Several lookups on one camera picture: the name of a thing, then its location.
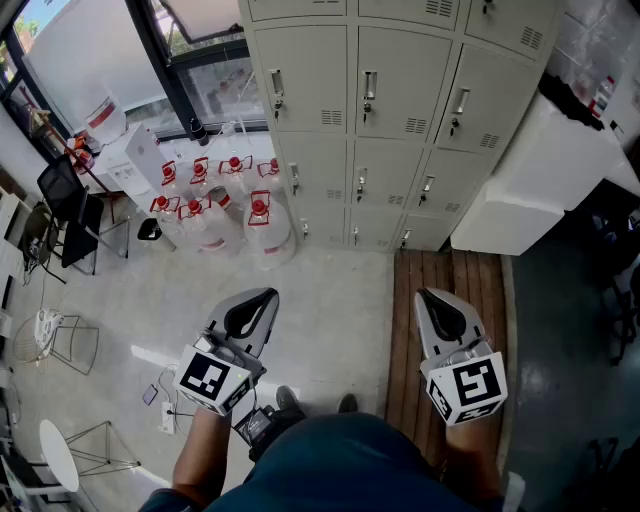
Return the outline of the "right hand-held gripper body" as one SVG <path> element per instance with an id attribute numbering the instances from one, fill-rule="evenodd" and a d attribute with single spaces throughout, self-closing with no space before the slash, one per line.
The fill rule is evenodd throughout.
<path id="1" fill-rule="evenodd" d="M 502 353 L 492 350 L 486 336 L 425 359 L 420 370 L 426 393 L 447 426 L 492 415 L 508 397 Z"/>

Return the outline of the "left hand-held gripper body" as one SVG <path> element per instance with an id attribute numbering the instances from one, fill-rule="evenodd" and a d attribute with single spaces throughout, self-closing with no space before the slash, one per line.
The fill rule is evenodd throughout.
<path id="1" fill-rule="evenodd" d="M 185 347 L 173 385 L 199 407 L 227 416 L 265 372 L 262 362 L 233 339 L 204 330 Z"/>

